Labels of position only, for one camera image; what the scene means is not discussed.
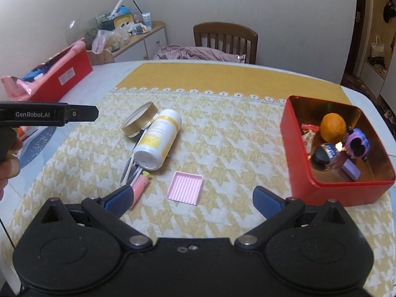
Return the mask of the person's left hand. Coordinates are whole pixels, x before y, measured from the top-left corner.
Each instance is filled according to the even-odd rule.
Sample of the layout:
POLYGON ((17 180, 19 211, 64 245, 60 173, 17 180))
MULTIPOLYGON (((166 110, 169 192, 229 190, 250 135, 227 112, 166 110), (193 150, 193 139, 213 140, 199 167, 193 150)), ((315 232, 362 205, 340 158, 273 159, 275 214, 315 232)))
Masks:
POLYGON ((11 178, 14 178, 20 173, 20 161, 17 158, 17 153, 23 147, 23 142, 17 138, 11 149, 7 153, 5 161, 0 165, 0 199, 3 199, 4 189, 11 178))

